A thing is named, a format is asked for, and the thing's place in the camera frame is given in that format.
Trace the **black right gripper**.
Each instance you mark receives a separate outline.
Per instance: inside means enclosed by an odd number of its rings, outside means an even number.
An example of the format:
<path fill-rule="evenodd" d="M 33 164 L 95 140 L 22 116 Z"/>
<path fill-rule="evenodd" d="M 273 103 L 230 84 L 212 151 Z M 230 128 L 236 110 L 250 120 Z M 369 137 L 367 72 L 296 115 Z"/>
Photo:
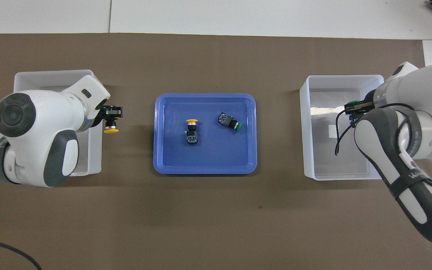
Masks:
<path fill-rule="evenodd" d="M 372 101 L 354 101 L 351 104 L 345 104 L 345 114 L 365 114 L 374 109 Z"/>

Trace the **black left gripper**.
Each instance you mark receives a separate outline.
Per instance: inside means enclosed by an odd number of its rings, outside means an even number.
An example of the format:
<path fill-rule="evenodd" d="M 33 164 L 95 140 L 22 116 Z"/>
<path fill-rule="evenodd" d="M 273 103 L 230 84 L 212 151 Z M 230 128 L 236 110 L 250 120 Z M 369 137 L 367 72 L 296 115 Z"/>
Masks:
<path fill-rule="evenodd" d="M 120 121 L 122 118 L 122 107 L 121 106 L 103 106 L 101 108 L 101 118 L 104 119 L 105 125 L 109 119 L 116 119 Z"/>

